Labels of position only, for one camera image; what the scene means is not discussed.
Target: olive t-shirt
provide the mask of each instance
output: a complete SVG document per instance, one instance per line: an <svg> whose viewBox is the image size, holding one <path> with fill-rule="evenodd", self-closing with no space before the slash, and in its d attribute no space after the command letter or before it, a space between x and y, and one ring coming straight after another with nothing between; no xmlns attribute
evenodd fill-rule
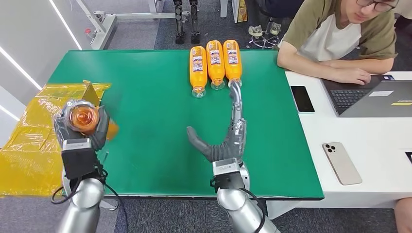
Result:
<svg viewBox="0 0 412 233"><path fill-rule="evenodd" d="M361 46L361 59L394 58L394 11L379 14L362 24L340 23L341 0L305 0L282 41L314 61L337 60Z"/></svg>

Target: black phone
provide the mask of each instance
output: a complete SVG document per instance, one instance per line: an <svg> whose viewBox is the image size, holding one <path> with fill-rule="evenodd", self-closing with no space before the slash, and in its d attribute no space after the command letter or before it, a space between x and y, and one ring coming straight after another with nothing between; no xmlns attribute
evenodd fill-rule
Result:
<svg viewBox="0 0 412 233"><path fill-rule="evenodd" d="M295 98L295 103L297 110L301 113L314 113L312 102L310 101L306 87L304 86L291 86L293 97Z"/></svg>

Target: white wall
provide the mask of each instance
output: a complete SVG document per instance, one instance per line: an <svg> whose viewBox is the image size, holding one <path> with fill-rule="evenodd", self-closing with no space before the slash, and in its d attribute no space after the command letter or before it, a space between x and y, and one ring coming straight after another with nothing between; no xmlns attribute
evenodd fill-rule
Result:
<svg viewBox="0 0 412 233"><path fill-rule="evenodd" d="M70 12L70 0L54 1L81 48L91 49L84 30L76 25ZM40 86L47 82L68 50L78 50L49 0L1 0L0 47ZM27 104L38 89L7 64L3 55L0 57L0 85Z"/></svg>
<svg viewBox="0 0 412 233"><path fill-rule="evenodd" d="M1 108L9 111L17 118L23 115L26 106L18 101L12 94L7 92L3 87L0 86L0 148L7 142L10 134L12 133L14 127L17 124L17 120L12 116L7 114Z"/></svg>

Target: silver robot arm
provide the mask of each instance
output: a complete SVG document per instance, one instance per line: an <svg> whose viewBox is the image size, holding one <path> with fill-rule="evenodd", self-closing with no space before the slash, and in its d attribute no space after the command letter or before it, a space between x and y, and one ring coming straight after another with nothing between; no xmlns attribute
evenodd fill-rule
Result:
<svg viewBox="0 0 412 233"><path fill-rule="evenodd" d="M100 217L103 184L94 178L82 180L63 215L57 233L94 233Z"/></svg>
<svg viewBox="0 0 412 233"><path fill-rule="evenodd" d="M65 199L56 201L54 195L57 190L51 201L53 204L70 201L57 227L57 233L94 233L99 222L99 205L104 196L107 176L97 159L96 151L105 145L110 117L104 106L100 107L100 119L95 133L84 136L67 125L68 109L73 107L74 102L76 100L69 100L53 122L62 148L65 177L70 180L72 192L67 193ZM78 101L76 104L91 103Z"/></svg>
<svg viewBox="0 0 412 233"><path fill-rule="evenodd" d="M246 140L246 121L242 116L240 86L230 86L232 118L225 140L210 145L202 140L192 127L187 127L191 144L213 165L213 181L217 200L239 233L280 233L265 213L249 199L249 172L242 160Z"/></svg>

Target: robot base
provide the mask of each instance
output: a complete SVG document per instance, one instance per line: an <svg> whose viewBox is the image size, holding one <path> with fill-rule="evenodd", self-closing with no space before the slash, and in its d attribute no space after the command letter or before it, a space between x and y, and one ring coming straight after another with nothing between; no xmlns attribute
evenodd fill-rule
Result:
<svg viewBox="0 0 412 233"><path fill-rule="evenodd" d="M200 44L200 32L191 33L191 42L192 44Z"/></svg>
<svg viewBox="0 0 412 233"><path fill-rule="evenodd" d="M180 35L176 35L175 43L178 45L185 43L185 32L182 32Z"/></svg>

